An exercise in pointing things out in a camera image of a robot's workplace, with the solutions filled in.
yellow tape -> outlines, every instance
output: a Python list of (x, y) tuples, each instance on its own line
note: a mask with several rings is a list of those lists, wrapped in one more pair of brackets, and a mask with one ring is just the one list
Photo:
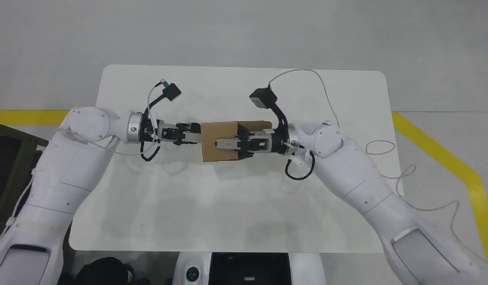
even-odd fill
[(67, 114), (68, 110), (0, 110), (0, 124), (59, 126)]
[(485, 256), (488, 258), (488, 199), (486, 198), (486, 191), (481, 177), (433, 138), (411, 124), (401, 114), (393, 112), (393, 124), (405, 137), (464, 182), (471, 201), (471, 207), (473, 208), (481, 242), (483, 243)]

brown cardboard box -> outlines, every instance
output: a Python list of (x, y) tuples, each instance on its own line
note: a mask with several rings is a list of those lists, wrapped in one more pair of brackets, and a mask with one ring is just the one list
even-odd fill
[(217, 162), (238, 160), (237, 151), (231, 149), (218, 149), (215, 147), (217, 139), (233, 139), (237, 134), (237, 126), (242, 125), (251, 131), (271, 128), (269, 121), (236, 121), (236, 122), (210, 122), (201, 124), (201, 154), (204, 162)]

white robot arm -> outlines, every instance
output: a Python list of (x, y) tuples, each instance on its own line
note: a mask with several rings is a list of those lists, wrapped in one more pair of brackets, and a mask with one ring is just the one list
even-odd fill
[[(118, 143), (139, 142), (138, 120), (137, 113), (119, 117), (96, 107), (71, 109), (33, 170), (25, 205), (0, 240), (0, 284), (57, 283), (73, 215), (97, 186)], [(90, 142), (111, 140), (103, 149), (75, 134)]]
[(456, 242), (446, 239), (386, 185), (374, 161), (330, 124), (289, 126), (290, 141), (311, 150), (314, 173), (354, 207), (378, 234), (404, 284), (483, 284), (488, 276)]

green object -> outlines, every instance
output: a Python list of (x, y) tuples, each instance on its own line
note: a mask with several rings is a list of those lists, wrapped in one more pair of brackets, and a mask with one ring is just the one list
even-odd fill
[(41, 154), (37, 147), (45, 147), (47, 143), (45, 139), (0, 124), (1, 230), (11, 216), (17, 199), (29, 184), (31, 171)]

white table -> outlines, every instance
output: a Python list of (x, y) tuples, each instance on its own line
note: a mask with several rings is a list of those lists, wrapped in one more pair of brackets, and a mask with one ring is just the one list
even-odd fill
[[(276, 119), (249, 100), (285, 69), (178, 66), (105, 68), (97, 106), (143, 110), (160, 78), (182, 95), (154, 108), (167, 123)], [(344, 133), (364, 148), (395, 142), (385, 77), (380, 72), (319, 70)], [(333, 120), (322, 85), (310, 72), (273, 82), (290, 122)], [(138, 146), (120, 146), (137, 152)], [(400, 174), (398, 154), (374, 156), (385, 175)], [(256, 155), (203, 163), (200, 145), (163, 144), (144, 162), (115, 155), (97, 189), (75, 215), (69, 242), (78, 250), (382, 252), (373, 229), (315, 176), (291, 181), (286, 158)]]

